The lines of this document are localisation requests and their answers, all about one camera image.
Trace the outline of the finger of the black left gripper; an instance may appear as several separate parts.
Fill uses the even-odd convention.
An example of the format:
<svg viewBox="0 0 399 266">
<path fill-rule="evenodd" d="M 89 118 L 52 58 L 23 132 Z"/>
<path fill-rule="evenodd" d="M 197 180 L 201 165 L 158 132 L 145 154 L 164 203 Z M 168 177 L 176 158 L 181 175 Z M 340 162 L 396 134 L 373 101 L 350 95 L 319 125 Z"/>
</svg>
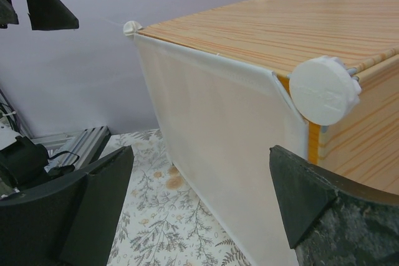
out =
<svg viewBox="0 0 399 266">
<path fill-rule="evenodd" d="M 58 31 L 79 28 L 79 20 L 61 0 L 26 0 L 33 31 Z M 1 28 L 17 25 L 18 15 L 12 0 L 1 0 Z"/>
</svg>

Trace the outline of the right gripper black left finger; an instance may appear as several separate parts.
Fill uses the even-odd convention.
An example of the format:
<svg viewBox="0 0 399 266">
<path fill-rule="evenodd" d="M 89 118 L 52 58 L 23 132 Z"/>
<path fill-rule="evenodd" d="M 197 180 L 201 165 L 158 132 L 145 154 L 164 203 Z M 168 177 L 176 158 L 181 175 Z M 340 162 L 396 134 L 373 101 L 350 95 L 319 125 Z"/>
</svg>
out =
<svg viewBox="0 0 399 266">
<path fill-rule="evenodd" d="M 124 146 L 1 199 L 1 265 L 106 265 L 133 161 Z"/>
</svg>

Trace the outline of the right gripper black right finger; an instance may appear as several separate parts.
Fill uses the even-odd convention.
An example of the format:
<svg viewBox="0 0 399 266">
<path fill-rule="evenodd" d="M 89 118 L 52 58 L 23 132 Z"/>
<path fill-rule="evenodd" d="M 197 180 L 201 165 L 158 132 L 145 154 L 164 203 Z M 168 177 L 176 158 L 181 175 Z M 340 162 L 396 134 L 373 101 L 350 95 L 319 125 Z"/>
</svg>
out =
<svg viewBox="0 0 399 266">
<path fill-rule="evenodd" d="M 398 265 L 398 195 L 316 166 L 276 145 L 269 169 L 299 265 Z"/>
</svg>

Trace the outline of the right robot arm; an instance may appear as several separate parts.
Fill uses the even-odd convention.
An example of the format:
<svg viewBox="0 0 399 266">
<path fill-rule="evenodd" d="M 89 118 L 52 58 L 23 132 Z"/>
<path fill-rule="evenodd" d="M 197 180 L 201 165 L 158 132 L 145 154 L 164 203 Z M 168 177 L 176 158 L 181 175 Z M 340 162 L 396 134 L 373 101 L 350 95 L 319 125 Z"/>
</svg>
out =
<svg viewBox="0 0 399 266">
<path fill-rule="evenodd" d="M 398 196 L 275 146 L 233 226 L 168 165 L 159 131 L 52 154 L 1 105 L 2 265 L 397 265 Z"/>
</svg>

